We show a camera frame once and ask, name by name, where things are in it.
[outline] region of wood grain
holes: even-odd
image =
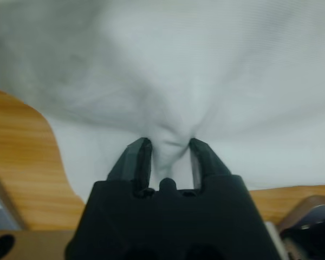
[[[84,205],[72,192],[45,119],[0,92],[0,179],[32,230],[74,229]],[[302,199],[325,186],[251,192],[265,220],[279,222]]]

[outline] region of metal object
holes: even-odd
[[[23,230],[24,222],[0,183],[0,230]]]
[[[129,145],[94,184],[66,260],[281,259],[241,177],[206,143],[192,139],[190,150],[196,189],[167,178],[155,191],[151,142]]]
[[[299,203],[278,225],[279,232],[288,228],[311,226],[325,220],[325,196],[311,196]]]

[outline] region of white fabric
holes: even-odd
[[[139,137],[153,187],[192,187],[193,136],[250,189],[325,184],[325,0],[17,1],[0,89],[47,118],[83,200]]]

